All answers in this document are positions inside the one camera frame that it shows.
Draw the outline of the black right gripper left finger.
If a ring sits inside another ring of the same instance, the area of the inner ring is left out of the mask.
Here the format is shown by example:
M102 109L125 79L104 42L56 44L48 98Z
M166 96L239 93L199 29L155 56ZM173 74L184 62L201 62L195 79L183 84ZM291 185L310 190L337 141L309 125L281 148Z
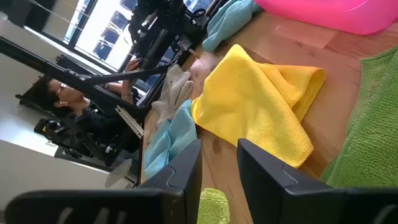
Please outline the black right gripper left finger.
M36 190L13 198L6 224L196 224L202 181L201 141L128 190Z

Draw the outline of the large window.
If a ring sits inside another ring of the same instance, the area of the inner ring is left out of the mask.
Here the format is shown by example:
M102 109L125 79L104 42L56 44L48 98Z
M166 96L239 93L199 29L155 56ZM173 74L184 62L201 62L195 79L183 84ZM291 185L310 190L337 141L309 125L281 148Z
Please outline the large window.
M131 56L128 22L138 0L31 0L49 13L43 33L109 72Z

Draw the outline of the black equipment rig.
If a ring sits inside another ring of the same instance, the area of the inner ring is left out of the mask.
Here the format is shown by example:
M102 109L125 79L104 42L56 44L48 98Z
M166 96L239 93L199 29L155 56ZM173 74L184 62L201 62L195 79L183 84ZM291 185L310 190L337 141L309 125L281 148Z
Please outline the black equipment rig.
M94 158L109 167L125 148L131 133L119 119L70 115L63 120L42 118L34 132L81 159Z

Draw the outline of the blue microfiber towel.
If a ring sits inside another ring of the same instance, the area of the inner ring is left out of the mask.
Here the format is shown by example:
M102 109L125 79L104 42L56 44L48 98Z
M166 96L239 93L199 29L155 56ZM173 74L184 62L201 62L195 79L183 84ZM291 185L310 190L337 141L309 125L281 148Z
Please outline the blue microfiber towel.
M229 0L218 9L207 26L207 38L202 47L214 52L219 44L243 28L258 12L263 11L254 0Z
M192 118L192 100L186 100L173 119L167 119L154 134L144 153L144 175L150 179L197 139Z

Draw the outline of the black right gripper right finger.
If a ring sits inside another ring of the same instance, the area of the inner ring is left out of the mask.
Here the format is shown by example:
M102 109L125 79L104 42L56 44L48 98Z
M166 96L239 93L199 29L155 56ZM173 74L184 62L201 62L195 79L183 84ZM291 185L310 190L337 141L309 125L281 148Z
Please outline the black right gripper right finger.
M254 224L398 224L398 189L333 188L243 138L237 158Z

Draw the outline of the grey microfiber towel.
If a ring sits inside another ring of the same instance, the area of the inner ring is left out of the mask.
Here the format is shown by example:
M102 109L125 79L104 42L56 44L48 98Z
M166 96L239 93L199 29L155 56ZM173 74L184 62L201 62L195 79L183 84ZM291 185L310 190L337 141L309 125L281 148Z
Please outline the grey microfiber towel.
M152 108L159 115L156 128L159 129L167 119L172 119L176 111L192 93L193 81L190 80L191 73L183 71L175 64L167 70L160 98L152 103Z

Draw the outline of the person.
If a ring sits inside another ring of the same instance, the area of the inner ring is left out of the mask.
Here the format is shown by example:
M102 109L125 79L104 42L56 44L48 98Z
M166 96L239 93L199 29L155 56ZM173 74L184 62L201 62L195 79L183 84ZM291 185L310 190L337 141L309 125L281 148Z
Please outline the person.
M132 103L132 81L124 80L122 83L111 82L101 84L101 88L117 94L122 100ZM32 98L38 106L45 111L52 112L58 118L70 114L80 116L93 103L84 93L50 77L43 77L37 82ZM88 134L98 138L111 139L123 133L125 125L119 118L87 118L80 124L80 128Z

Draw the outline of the silver metal bracket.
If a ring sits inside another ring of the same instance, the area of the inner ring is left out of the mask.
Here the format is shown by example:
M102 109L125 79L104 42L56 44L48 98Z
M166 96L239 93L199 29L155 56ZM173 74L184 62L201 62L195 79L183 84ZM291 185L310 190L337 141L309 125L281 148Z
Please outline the silver metal bracket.
M132 129L136 136L141 139L144 136L144 130L141 128L139 123L122 107L117 105L115 107L116 112L122 117L125 123Z

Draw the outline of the pink plastic tray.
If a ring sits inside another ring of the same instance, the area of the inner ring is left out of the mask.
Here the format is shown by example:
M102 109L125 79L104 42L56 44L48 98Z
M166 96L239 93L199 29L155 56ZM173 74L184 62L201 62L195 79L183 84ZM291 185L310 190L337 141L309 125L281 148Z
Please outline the pink plastic tray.
M398 0L254 0L268 13L292 20L369 35L398 20Z

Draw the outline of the lime green microfiber towel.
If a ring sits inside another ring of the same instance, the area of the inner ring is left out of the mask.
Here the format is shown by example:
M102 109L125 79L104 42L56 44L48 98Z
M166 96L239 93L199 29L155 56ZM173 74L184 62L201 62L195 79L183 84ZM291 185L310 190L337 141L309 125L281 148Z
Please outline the lime green microfiber towel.
M226 195L217 189L205 188L200 194L197 224L229 224L230 212Z

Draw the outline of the yellow microfiber towel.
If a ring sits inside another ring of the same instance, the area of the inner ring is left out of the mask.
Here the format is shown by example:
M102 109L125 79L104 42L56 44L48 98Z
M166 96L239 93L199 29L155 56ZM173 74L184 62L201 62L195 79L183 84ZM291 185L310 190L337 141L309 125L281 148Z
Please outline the yellow microfiber towel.
M298 168L313 152L301 122L325 78L318 67L256 62L235 44L205 79L192 117L231 144L247 139Z

